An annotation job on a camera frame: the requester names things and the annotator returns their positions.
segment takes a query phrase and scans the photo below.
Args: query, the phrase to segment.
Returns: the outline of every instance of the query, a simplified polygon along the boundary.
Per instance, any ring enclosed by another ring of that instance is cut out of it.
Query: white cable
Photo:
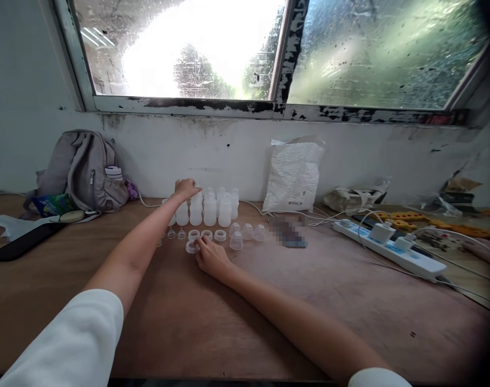
[[[419,228],[418,230],[415,230],[413,231],[413,234],[415,234],[416,232],[419,232],[419,231],[426,231],[426,230],[430,230],[430,231],[435,231],[435,232],[439,232],[439,233],[443,233],[443,234],[455,234],[455,235],[460,235],[461,237],[465,238],[465,239],[469,239],[471,241],[473,241],[474,243],[476,243],[477,245],[480,245],[482,247],[485,247],[487,249],[487,251],[490,252],[490,247],[488,247],[486,244],[480,242],[479,240],[475,239],[475,238],[472,238],[470,236],[467,236],[467,235],[464,235],[462,233],[458,233],[456,231],[449,231],[449,230],[442,230],[440,228],[435,228],[435,227],[422,227],[422,228]]]
[[[336,215],[333,215],[333,216],[329,216],[328,214],[326,214],[324,211],[320,210],[319,208],[317,208],[319,211],[321,211],[322,213],[324,213],[325,215],[320,215],[320,214],[317,214],[317,213],[314,213],[314,212],[301,212],[301,211],[274,211],[274,212],[262,212],[255,204],[251,203],[251,202],[247,202],[246,200],[240,200],[240,202],[243,202],[243,203],[247,203],[247,204],[250,204],[251,206],[253,206],[258,212],[259,214],[261,214],[262,216],[263,215],[269,215],[269,216],[278,216],[277,214],[281,214],[281,213],[293,213],[293,214],[298,214],[298,215],[303,215],[309,219],[316,219],[318,220],[318,222],[316,223],[309,223],[308,226],[309,227],[315,227],[315,226],[319,226],[321,224],[325,224],[325,223],[329,223],[329,222],[333,222],[333,221],[339,221],[339,219],[335,219],[337,216],[345,213],[346,211],[342,211],[342,212],[339,212],[338,214]]]
[[[361,242],[361,245],[363,246],[363,248],[365,249],[365,251],[366,251],[366,252],[367,252],[367,253],[368,253],[368,254],[369,254],[369,255],[370,255],[372,258],[374,258],[376,261],[380,262],[380,263],[381,263],[383,266],[385,266],[385,267],[387,267],[387,268],[390,268],[390,269],[392,269],[392,270],[398,271],[398,272],[400,272],[400,273],[403,273],[403,274],[406,274],[406,275],[409,275],[409,276],[412,276],[412,277],[421,278],[421,279],[423,279],[423,280],[429,281],[429,279],[428,279],[428,278],[426,278],[426,277],[423,277],[423,276],[420,276],[420,275],[416,275],[416,274],[413,274],[413,273],[409,273],[409,272],[407,272],[407,271],[400,270],[400,269],[398,269],[398,268],[396,268],[396,267],[393,267],[392,265],[389,265],[388,263],[383,262],[382,260],[380,260],[379,258],[377,258],[377,257],[376,257],[374,254],[372,254],[372,253],[371,253],[371,251],[370,251],[370,250],[369,250],[369,249],[368,249],[368,248],[365,246],[365,244],[364,244],[364,242],[363,242],[363,239],[361,238],[361,234],[359,233],[359,231],[360,231],[361,225],[363,224],[363,222],[365,221],[365,219],[367,218],[367,216],[369,216],[371,213],[375,213],[375,212],[383,212],[383,213],[388,214],[388,215],[390,216],[390,218],[392,217],[392,215],[391,215],[391,214],[389,214],[388,212],[385,212],[385,211],[369,211],[369,212],[368,212],[368,214],[367,214],[367,215],[365,215],[365,216],[363,217],[363,219],[362,219],[362,220],[361,220],[361,222],[359,223],[359,227],[358,227],[358,239],[359,239],[359,241]],[[478,293],[476,293],[476,292],[474,292],[474,291],[472,291],[472,290],[469,290],[469,289],[463,288],[463,287],[461,287],[461,286],[455,285],[455,284],[453,284],[453,283],[450,283],[450,282],[445,282],[445,281],[440,281],[440,280],[438,280],[438,279],[435,279],[435,282],[442,283],[442,284],[445,284],[445,285],[447,285],[447,286],[451,286],[451,287],[456,288],[456,289],[461,289],[461,290],[466,291],[466,292],[468,292],[468,293],[474,294],[475,296],[478,296],[478,297],[480,297],[480,298],[484,299],[485,301],[489,301],[489,302],[490,302],[490,299],[488,299],[488,298],[486,298],[486,297],[482,296],[481,294],[478,294]]]
[[[141,203],[143,204],[144,207],[155,208],[155,207],[160,207],[162,205],[162,204],[155,204],[155,205],[146,204],[143,200],[143,197],[141,196],[141,191],[139,191],[139,199],[141,200]]]
[[[254,207],[254,208],[255,208],[255,209],[256,209],[256,210],[259,212],[259,214],[260,214],[260,215],[270,215],[270,216],[274,216],[274,215],[272,215],[272,213],[269,213],[269,212],[267,212],[267,213],[263,213],[263,212],[262,212],[262,211],[261,211],[261,210],[260,210],[260,209],[259,209],[259,208],[258,208],[258,207],[255,205],[255,204],[253,204],[253,203],[251,203],[251,202],[247,202],[246,200],[240,200],[240,202],[250,204],[252,207]],[[362,219],[362,220],[361,220],[361,222],[359,223],[359,227],[358,227],[358,236],[359,236],[359,237],[360,237],[360,233],[359,233],[360,227],[361,227],[361,226],[362,226],[362,224],[364,223],[365,219],[366,219],[366,218],[367,218],[367,217],[368,217],[368,216],[369,216],[371,213],[375,214],[375,215],[376,215],[376,217],[377,217],[377,219],[378,219],[378,220],[379,220],[379,222],[381,222],[381,223],[383,223],[383,220],[382,220],[382,219],[381,219],[379,216],[377,216],[377,214],[376,214],[377,212],[385,213],[385,214],[387,214],[387,215],[390,217],[390,219],[392,219],[392,214],[390,214],[389,212],[386,212],[386,211],[375,211],[375,210],[374,210],[374,211],[372,211],[372,210],[367,210],[367,211],[368,211],[368,212],[367,212],[367,214],[366,214],[366,215],[363,217],[363,219]],[[304,212],[299,212],[299,211],[277,211],[277,212],[278,212],[278,213],[297,213],[297,214],[304,215],[304,216],[306,216],[306,217],[308,217],[308,218],[312,218],[312,219],[319,219],[319,218],[315,218],[315,217],[309,216],[309,215],[307,215],[306,213],[304,213]],[[340,214],[342,214],[342,213],[344,213],[344,212],[345,212],[345,211],[342,211],[342,212],[340,212],[340,213],[338,213],[338,214],[336,214],[336,215],[334,215],[334,216],[332,216],[332,217],[328,217],[328,218],[322,219],[320,222],[315,223],[315,224],[310,224],[310,225],[311,225],[311,226],[317,226],[317,225],[319,225],[319,224],[321,224],[321,223],[327,223],[327,222],[329,222],[329,221],[333,221],[333,218],[334,218],[334,217],[336,217],[336,216],[338,216],[338,215],[340,215]],[[398,269],[398,268],[396,268],[396,267],[393,267],[392,265],[389,265],[389,264],[387,264],[387,263],[383,262],[382,260],[380,260],[380,259],[379,259],[379,258],[377,258],[377,257],[376,257],[374,254],[372,254],[372,253],[371,253],[371,251],[370,251],[370,250],[369,250],[369,249],[368,249],[368,248],[365,246],[365,244],[363,243],[363,240],[362,240],[362,238],[361,238],[361,237],[359,238],[359,240],[360,240],[360,242],[361,242],[361,245],[362,245],[362,246],[363,246],[363,248],[365,249],[365,251],[367,251],[367,253],[368,253],[368,254],[369,254],[369,255],[370,255],[372,258],[374,258],[376,261],[378,261],[379,263],[381,263],[381,265],[382,265],[382,266],[387,267],[387,268],[392,269],[392,270],[395,270],[395,271],[398,271],[398,272],[400,272],[400,273],[403,273],[403,274],[409,275],[409,276],[411,276],[411,277],[421,278],[421,279],[423,279],[423,280],[429,281],[429,279],[428,279],[428,278],[426,278],[426,277],[419,276],[419,275],[416,275],[416,274],[413,274],[413,273],[409,273],[409,272],[407,272],[407,271],[400,270],[400,269]],[[482,244],[481,242],[477,241],[476,239],[474,239],[474,241],[475,241],[476,243]],[[482,296],[481,294],[478,294],[478,293],[476,293],[476,292],[474,292],[474,291],[472,291],[472,290],[469,290],[469,289],[463,288],[462,286],[458,286],[458,285],[455,285],[455,284],[450,283],[450,282],[440,281],[440,280],[438,280],[438,279],[435,279],[435,282],[438,282],[438,283],[441,283],[441,284],[444,284],[444,285],[450,286],[450,287],[452,287],[452,288],[456,288],[456,289],[460,289],[460,290],[466,291],[466,292],[468,292],[468,293],[471,293],[471,294],[473,294],[473,295],[475,295],[475,296],[477,296],[477,297],[480,297],[480,298],[484,299],[485,301],[489,301],[489,302],[490,302],[490,299],[488,299],[488,298],[486,298],[486,297]]]
[[[26,195],[23,194],[23,193],[20,193],[20,192],[8,192],[8,191],[0,191],[0,195],[19,195],[19,196],[26,197]]]
[[[419,247],[420,249],[424,250],[425,252],[428,252],[428,253],[430,253],[430,254],[433,254],[433,255],[434,255],[434,256],[436,256],[436,257],[439,257],[441,260],[444,260],[444,261],[446,261],[446,262],[452,263],[452,264],[453,264],[453,265],[455,265],[455,266],[461,267],[461,268],[462,268],[462,269],[464,269],[464,270],[470,271],[471,273],[476,274],[476,275],[478,275],[478,276],[480,276],[480,277],[482,277],[482,278],[485,278],[486,280],[489,280],[489,281],[490,281],[490,277],[487,277],[486,275],[483,275],[482,273],[479,273],[479,272],[477,272],[477,271],[475,271],[475,270],[469,269],[468,267],[465,267],[465,266],[463,266],[463,265],[461,265],[461,264],[459,264],[459,263],[456,263],[455,261],[451,261],[451,260],[449,260],[449,259],[447,259],[447,258],[445,258],[445,257],[441,256],[440,254],[437,254],[437,253],[435,253],[435,252],[432,252],[431,250],[428,250],[428,249],[426,249],[425,247],[423,247],[421,244],[419,244],[419,245],[418,245],[418,247]]]

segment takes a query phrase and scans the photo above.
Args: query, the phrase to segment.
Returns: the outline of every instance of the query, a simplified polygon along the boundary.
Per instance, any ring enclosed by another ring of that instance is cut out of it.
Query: window
[[[474,1],[313,0],[288,102],[443,109],[487,38]]]
[[[86,110],[463,124],[474,0],[54,0]]]

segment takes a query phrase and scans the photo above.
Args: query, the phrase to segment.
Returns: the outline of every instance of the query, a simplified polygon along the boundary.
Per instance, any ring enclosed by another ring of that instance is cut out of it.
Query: window frame
[[[74,0],[47,0],[59,23],[71,61],[72,78],[80,91],[83,111],[140,113],[169,116],[251,118],[372,124],[467,125],[468,96],[487,71],[488,45],[466,73],[444,109],[385,109],[377,107],[288,104],[293,74],[301,52],[304,22],[310,0],[287,0],[270,88],[271,101],[195,98],[148,98],[96,95],[89,71]]]

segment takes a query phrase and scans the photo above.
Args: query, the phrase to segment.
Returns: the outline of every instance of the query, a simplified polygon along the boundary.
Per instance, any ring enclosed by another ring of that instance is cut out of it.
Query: white wall
[[[177,178],[192,176],[261,200],[270,139],[318,134],[328,146],[320,195],[389,175],[386,202],[400,203],[465,167],[484,184],[476,204],[490,206],[490,121],[479,131],[75,112],[37,0],[0,2],[0,189],[34,188],[34,172],[46,167],[60,134],[75,128],[115,139],[124,173],[145,196],[168,196]]]

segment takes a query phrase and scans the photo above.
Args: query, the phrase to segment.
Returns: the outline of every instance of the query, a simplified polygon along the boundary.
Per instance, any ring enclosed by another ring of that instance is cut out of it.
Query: forearm
[[[144,274],[169,221],[182,202],[181,198],[172,195],[166,203],[128,233],[110,253],[107,261],[114,259],[123,262],[132,270]]]
[[[121,300],[126,316],[155,249],[182,202],[172,195],[139,223],[110,253],[84,290],[111,291]]]
[[[222,279],[341,385],[357,371],[388,364],[360,337],[314,306],[235,268]]]

